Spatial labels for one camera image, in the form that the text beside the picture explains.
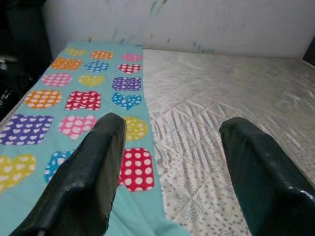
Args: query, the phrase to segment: patterned heart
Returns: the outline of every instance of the patterned heart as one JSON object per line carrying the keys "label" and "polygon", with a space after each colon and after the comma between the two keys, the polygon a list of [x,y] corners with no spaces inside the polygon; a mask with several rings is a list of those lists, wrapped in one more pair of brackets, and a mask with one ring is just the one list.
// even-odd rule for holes
{"label": "patterned heart", "polygon": [[148,132],[148,126],[136,117],[125,117],[127,123],[126,141],[142,139]]}
{"label": "patterned heart", "polygon": [[43,75],[41,80],[46,86],[63,87],[71,82],[72,76],[66,73],[48,74]]}
{"label": "patterned heart", "polygon": [[86,50],[77,50],[75,48],[67,48],[65,51],[73,57],[81,56],[87,53]]}
{"label": "patterned heart", "polygon": [[46,109],[60,103],[61,98],[57,90],[35,90],[26,96],[24,102],[32,109]]}
{"label": "patterned heart", "polygon": [[120,69],[122,72],[126,73],[126,74],[131,74],[134,72],[137,72],[139,70],[141,70],[141,65],[139,64],[120,64],[118,66],[118,69]]}
{"label": "patterned heart", "polygon": [[85,86],[93,87],[100,85],[105,80],[105,76],[98,75],[98,76],[92,76],[92,75],[82,75],[79,78],[79,82]]}
{"label": "patterned heart", "polygon": [[139,91],[141,90],[141,78],[126,78],[117,77],[114,78],[112,88],[116,91],[130,90]]}
{"label": "patterned heart", "polygon": [[144,148],[125,149],[119,185],[131,192],[150,190],[154,186],[152,156]]}
{"label": "patterned heart", "polygon": [[106,62],[94,60],[92,62],[85,64],[84,68],[92,72],[100,72],[102,70],[107,70],[108,66],[109,66],[108,63]]}
{"label": "patterned heart", "polygon": [[72,140],[79,138],[85,131],[90,131],[97,121],[97,118],[89,115],[86,117],[68,116],[59,124],[59,130]]}
{"label": "patterned heart", "polygon": [[114,53],[107,52],[107,51],[93,51],[90,55],[93,59],[100,59],[100,60],[111,60],[113,59]]}
{"label": "patterned heart", "polygon": [[0,143],[3,145],[40,144],[53,120],[52,116],[15,114],[0,133]]}
{"label": "patterned heart", "polygon": [[16,156],[12,161],[0,156],[0,194],[32,174],[35,167],[36,159],[30,154]]}
{"label": "patterned heart", "polygon": [[122,55],[122,59],[126,61],[137,62],[142,60],[142,56],[140,54],[127,53]]}
{"label": "patterned heart", "polygon": [[88,109],[97,111],[100,109],[101,95],[96,91],[73,91],[65,105],[66,110]]}
{"label": "patterned heart", "polygon": [[81,63],[82,60],[78,59],[57,58],[50,66],[56,70],[76,70]]}
{"label": "patterned heart", "polygon": [[50,161],[48,162],[46,168],[45,168],[45,180],[47,183],[51,180],[53,175],[56,173],[59,166],[67,160],[73,151],[55,151],[50,158]]}
{"label": "patterned heart", "polygon": [[141,96],[140,95],[123,96],[116,92],[112,97],[112,101],[118,106],[124,107],[128,111],[133,106],[140,104]]}

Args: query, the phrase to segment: white quilted mattress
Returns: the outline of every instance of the white quilted mattress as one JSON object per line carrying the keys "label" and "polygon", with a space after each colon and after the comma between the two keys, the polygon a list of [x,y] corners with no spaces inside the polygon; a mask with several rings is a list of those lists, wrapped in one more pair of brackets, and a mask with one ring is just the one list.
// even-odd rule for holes
{"label": "white quilted mattress", "polygon": [[166,217],[194,236],[250,235],[219,134],[234,116],[271,134],[315,183],[315,69],[298,59],[144,51]]}

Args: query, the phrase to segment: pink polka dot heart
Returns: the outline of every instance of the pink polka dot heart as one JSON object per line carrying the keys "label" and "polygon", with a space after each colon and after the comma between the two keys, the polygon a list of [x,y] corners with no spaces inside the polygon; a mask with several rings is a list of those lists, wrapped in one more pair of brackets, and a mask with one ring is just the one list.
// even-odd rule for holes
{"label": "pink polka dot heart", "polygon": [[144,148],[125,149],[119,185],[131,192],[150,190],[154,186],[152,156]]}
{"label": "pink polka dot heart", "polygon": [[72,76],[66,73],[55,73],[43,75],[41,77],[41,80],[46,86],[63,87],[71,82]]}
{"label": "pink polka dot heart", "polygon": [[76,140],[84,132],[90,131],[96,121],[97,118],[92,115],[86,117],[68,116],[60,122],[59,130],[70,139]]}
{"label": "pink polka dot heart", "polygon": [[122,59],[126,61],[131,61],[131,62],[137,62],[142,60],[142,56],[140,54],[123,54]]}
{"label": "pink polka dot heart", "polygon": [[141,65],[139,64],[120,64],[118,66],[118,69],[120,69],[122,72],[126,73],[126,74],[132,74],[134,72],[137,72],[139,70],[141,70]]}

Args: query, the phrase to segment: white wall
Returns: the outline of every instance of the white wall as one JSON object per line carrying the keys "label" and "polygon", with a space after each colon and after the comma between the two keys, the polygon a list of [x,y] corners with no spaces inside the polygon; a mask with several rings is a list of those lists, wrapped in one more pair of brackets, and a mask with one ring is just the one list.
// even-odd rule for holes
{"label": "white wall", "polygon": [[53,55],[69,40],[219,54],[302,57],[315,0],[48,0]]}

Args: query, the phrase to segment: mattress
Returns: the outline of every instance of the mattress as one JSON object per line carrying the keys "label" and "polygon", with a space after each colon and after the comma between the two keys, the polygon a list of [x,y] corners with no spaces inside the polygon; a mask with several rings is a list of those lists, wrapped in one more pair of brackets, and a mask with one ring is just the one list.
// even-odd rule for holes
{"label": "mattress", "polygon": [[250,235],[220,124],[247,118],[315,183],[315,69],[299,59],[144,51],[144,93],[166,217],[191,235]]}

